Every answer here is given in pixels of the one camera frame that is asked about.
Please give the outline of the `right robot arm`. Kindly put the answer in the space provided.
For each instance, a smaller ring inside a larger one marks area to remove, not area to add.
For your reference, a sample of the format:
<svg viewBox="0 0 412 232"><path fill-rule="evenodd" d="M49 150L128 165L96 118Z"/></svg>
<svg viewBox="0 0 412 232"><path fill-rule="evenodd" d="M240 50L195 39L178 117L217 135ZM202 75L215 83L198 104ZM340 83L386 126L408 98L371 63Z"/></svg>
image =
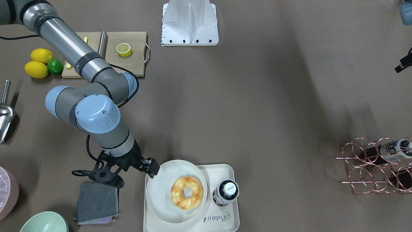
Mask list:
<svg viewBox="0 0 412 232"><path fill-rule="evenodd" d="M122 119L119 107L139 88L129 72L118 73L58 15L45 0L2 0L1 24L20 24L47 41L84 78L82 88L57 86L46 95L45 106L56 118L94 138L102 152L93 170L73 171L99 183L121 181L121 170L133 167L151 178L158 174L154 158L145 159Z"/></svg>

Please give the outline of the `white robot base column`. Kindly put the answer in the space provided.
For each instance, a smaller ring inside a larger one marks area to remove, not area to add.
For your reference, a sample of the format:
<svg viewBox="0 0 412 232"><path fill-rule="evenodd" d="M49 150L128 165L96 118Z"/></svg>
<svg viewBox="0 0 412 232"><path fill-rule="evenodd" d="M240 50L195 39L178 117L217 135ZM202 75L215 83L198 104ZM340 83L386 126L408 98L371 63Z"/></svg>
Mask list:
<svg viewBox="0 0 412 232"><path fill-rule="evenodd" d="M209 0L170 0L162 7L162 46L219 44L216 6Z"/></svg>

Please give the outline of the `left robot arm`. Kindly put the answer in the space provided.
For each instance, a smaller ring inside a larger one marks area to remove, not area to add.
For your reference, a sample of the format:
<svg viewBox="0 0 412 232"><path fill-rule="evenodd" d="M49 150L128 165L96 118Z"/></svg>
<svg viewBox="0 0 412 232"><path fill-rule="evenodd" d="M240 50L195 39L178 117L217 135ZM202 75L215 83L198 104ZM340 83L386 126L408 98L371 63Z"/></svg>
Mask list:
<svg viewBox="0 0 412 232"><path fill-rule="evenodd" d="M411 0L402 0L399 7L400 17L403 25L412 25L412 3ZM402 72L412 65L412 48L409 49L407 55L400 59L400 64L394 68L397 73Z"/></svg>

